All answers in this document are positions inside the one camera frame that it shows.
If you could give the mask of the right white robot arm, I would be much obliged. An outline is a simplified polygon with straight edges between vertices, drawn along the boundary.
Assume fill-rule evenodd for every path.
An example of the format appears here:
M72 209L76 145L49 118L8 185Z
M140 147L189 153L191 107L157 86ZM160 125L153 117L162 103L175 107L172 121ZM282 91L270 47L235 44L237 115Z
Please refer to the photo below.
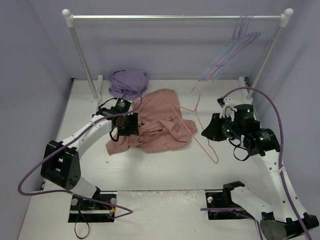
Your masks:
M247 151L244 158L252 159L259 169L270 203L254 195L241 181L223 185L220 202L228 210L237 205L254 217L267 240L289 240L317 228L315 215L302 206L284 166L279 162L281 146L275 133L261 128L255 120L251 104L226 106L213 113L202 136L215 142L238 140L235 148Z

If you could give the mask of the pink wire hanger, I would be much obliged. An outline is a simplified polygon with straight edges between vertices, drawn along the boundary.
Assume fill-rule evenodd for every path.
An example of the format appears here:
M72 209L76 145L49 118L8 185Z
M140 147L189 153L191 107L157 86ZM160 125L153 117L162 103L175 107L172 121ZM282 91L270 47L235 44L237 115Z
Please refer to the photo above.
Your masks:
M204 126L201 122L201 119L199 118L199 115L198 115L198 106L199 106L199 103L200 103L200 100L201 100L201 89L199 87L193 87L192 90L190 91L191 93L193 93L194 91L196 91L198 93L198 98L197 98L197 102L195 104L195 107L194 109L189 109L189 108L186 108L186 107L183 107L183 106L178 106L176 104L174 104L172 106L172 110L173 112L175 113L175 115L178 117L178 119L181 121L181 123L183 124L183 126L186 128L186 130L189 132L189 134L192 136L192 138L196 141L196 143L200 146L200 148L204 151L204 153L210 158L210 160L215 164L217 165L220 161L219 159L219 156L217 154L217 152L215 151L215 149L211 146L210 144L210 141L207 140L207 145L208 147L212 150L212 152L214 153L215 155L215 158L213 158L209 152L204 148L204 146L199 142L199 140L195 137L195 135L191 132L191 130L187 127L187 125L185 124L185 122L183 121L182 117L178 114L178 112L176 111L176 109L183 109L183 110L186 110L188 112L191 112L191 113L194 113L195 117L197 118L197 121L198 123L200 124L200 128L202 130L204 130Z

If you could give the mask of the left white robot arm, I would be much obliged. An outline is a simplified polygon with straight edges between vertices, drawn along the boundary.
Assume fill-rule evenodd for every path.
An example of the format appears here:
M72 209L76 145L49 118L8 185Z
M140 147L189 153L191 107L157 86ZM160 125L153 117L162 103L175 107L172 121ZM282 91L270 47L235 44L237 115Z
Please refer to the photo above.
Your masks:
M130 110L132 103L118 98L110 108L98 107L92 119L72 136L62 141L50 141L45 148L40 175L65 191L82 197L89 210L100 204L101 190L81 174L80 160L100 138L109 135L113 142L120 137L138 135L138 113Z

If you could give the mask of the pink t shirt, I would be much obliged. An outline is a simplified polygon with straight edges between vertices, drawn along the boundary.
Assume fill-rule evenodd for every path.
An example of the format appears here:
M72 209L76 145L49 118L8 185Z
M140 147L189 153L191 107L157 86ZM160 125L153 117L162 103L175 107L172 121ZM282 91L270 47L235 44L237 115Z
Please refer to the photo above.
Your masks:
M115 155L130 147L145 153L175 151L189 144L198 131L193 120L183 119L175 90L159 89L142 98L138 113L139 135L120 136L106 144L108 154Z

